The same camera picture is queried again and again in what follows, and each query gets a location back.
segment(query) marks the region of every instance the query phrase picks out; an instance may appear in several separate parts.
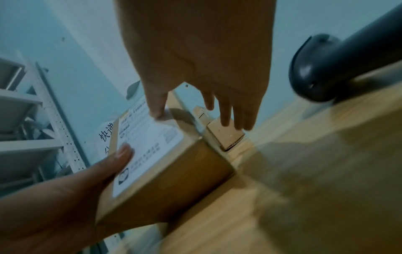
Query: wooden table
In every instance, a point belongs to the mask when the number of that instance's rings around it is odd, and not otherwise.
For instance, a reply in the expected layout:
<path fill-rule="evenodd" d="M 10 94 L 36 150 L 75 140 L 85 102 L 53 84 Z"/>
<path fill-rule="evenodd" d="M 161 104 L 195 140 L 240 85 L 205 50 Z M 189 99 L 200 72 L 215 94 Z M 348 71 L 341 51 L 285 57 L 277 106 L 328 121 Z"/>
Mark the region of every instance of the wooden table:
<path fill-rule="evenodd" d="M 268 119 L 229 151 L 238 174 L 137 253 L 402 253 L 401 70 Z"/>

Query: small cardboard box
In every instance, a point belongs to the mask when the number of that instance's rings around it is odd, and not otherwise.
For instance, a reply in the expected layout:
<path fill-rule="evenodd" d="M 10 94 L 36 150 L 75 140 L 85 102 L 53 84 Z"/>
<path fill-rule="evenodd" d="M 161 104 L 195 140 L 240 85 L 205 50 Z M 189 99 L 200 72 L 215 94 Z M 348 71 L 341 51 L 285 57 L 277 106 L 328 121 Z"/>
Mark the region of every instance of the small cardboard box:
<path fill-rule="evenodd" d="M 155 121 L 143 97 L 114 123 L 109 154 L 127 141 L 135 155 L 101 193 L 97 224 L 167 222 L 234 173 L 211 134 L 197 131 L 173 93 L 167 108 L 164 119 Z"/>

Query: hand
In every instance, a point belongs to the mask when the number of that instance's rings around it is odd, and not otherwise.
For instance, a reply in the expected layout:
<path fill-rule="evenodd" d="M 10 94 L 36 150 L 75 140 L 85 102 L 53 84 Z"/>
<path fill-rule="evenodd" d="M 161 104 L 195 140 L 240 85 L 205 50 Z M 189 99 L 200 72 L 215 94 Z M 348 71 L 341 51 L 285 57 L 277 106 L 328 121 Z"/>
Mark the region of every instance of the hand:
<path fill-rule="evenodd" d="M 218 99 L 223 126 L 250 130 L 268 87 L 275 0 L 115 0 L 153 117 L 183 82 Z"/>
<path fill-rule="evenodd" d="M 95 226 L 106 183 L 132 157 L 128 144 L 77 174 L 43 182 L 0 200 L 4 253 L 75 253 L 127 228 Z"/>

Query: black pipe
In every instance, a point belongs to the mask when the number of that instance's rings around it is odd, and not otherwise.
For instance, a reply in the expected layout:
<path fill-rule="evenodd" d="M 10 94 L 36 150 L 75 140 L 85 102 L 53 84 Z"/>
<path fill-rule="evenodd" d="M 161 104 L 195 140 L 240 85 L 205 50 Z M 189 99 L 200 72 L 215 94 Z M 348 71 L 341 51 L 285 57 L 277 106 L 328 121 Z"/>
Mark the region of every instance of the black pipe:
<path fill-rule="evenodd" d="M 317 102 L 335 98 L 346 81 L 402 59 L 402 4 L 344 41 L 310 37 L 289 68 L 293 90 Z"/>

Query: fingernail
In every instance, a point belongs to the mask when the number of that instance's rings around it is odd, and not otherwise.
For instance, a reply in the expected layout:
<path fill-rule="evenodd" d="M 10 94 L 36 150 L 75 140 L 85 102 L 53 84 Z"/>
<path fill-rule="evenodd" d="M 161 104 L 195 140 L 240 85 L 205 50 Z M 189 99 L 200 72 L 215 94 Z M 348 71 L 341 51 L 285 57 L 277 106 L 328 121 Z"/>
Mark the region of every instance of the fingernail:
<path fill-rule="evenodd" d="M 117 150 L 116 152 L 116 158 L 122 157 L 124 154 L 126 154 L 127 151 L 130 151 L 130 149 L 131 147 L 129 144 L 127 143 L 122 144 L 119 150 Z"/>

